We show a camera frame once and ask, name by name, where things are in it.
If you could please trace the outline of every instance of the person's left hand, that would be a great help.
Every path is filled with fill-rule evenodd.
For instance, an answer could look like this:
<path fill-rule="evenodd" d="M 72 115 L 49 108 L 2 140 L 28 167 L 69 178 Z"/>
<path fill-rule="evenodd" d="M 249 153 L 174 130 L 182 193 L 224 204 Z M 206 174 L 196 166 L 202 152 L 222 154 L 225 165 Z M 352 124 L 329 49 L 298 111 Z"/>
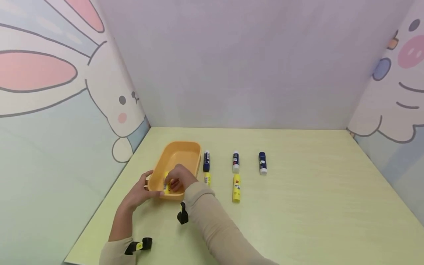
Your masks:
<path fill-rule="evenodd" d="M 154 197 L 159 197 L 164 195 L 163 191 L 160 190 L 151 190 L 149 191 L 147 187 L 146 178 L 153 173 L 153 170 L 149 170 L 146 173 L 143 173 L 140 177 L 140 180 L 132 187 L 130 192 L 128 192 L 127 196 L 123 199 L 121 206 L 128 208 L 132 211 L 144 203 L 146 200 Z"/>

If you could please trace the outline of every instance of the pink inner ear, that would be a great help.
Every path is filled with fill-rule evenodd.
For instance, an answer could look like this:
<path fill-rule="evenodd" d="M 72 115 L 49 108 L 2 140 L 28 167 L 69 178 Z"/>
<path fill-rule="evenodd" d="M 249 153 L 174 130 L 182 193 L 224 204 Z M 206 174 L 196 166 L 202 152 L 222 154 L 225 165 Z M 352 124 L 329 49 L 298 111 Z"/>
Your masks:
<path fill-rule="evenodd" d="M 0 53 L 0 62 L 0 88 L 16 92 L 60 86 L 77 76 L 72 64 L 47 54 Z"/>
<path fill-rule="evenodd" d="M 99 33 L 104 32 L 104 26 L 99 14 L 90 0 L 65 0 L 84 21 Z"/>

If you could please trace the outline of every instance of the bunny eye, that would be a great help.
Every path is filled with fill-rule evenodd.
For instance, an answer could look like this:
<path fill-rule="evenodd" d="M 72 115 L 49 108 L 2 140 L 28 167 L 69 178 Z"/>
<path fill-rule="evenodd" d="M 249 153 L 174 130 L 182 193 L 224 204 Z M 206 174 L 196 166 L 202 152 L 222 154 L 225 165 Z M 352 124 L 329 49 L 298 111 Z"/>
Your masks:
<path fill-rule="evenodd" d="M 119 97 L 119 103 L 121 103 L 122 105 L 124 105 L 127 102 L 127 100 L 125 99 L 124 96 L 120 96 Z"/>
<path fill-rule="evenodd" d="M 420 20 L 419 19 L 416 19 L 416 20 L 412 21 L 411 25 L 409 25 L 408 30 L 409 31 L 414 31 L 414 30 L 416 30 L 418 28 L 419 25 L 420 25 Z"/>

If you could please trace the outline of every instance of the white glue stick cap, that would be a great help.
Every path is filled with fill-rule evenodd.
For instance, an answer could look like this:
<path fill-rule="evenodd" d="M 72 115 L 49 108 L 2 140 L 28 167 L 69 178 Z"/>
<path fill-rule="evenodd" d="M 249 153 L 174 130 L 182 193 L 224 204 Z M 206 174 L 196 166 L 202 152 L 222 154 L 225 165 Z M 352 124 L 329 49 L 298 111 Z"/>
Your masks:
<path fill-rule="evenodd" d="M 233 173 L 238 174 L 240 172 L 240 165 L 233 165 Z"/>
<path fill-rule="evenodd" d="M 261 168 L 261 172 L 260 172 L 261 175 L 266 176 L 267 173 L 268 173 L 268 170 L 266 168 Z"/>

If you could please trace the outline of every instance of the wall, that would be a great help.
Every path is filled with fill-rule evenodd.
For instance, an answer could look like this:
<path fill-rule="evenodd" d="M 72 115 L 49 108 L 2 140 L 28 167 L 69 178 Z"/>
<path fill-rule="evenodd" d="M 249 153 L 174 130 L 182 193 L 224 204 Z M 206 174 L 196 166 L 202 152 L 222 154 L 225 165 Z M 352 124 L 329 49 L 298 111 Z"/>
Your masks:
<path fill-rule="evenodd" d="M 60 264 L 149 129 L 98 11 L 0 0 L 0 264 Z"/>
<path fill-rule="evenodd" d="M 424 1 L 417 0 L 375 69 L 348 129 L 424 224 Z"/>
<path fill-rule="evenodd" d="M 152 126 L 343 129 L 413 0 L 104 0 Z"/>

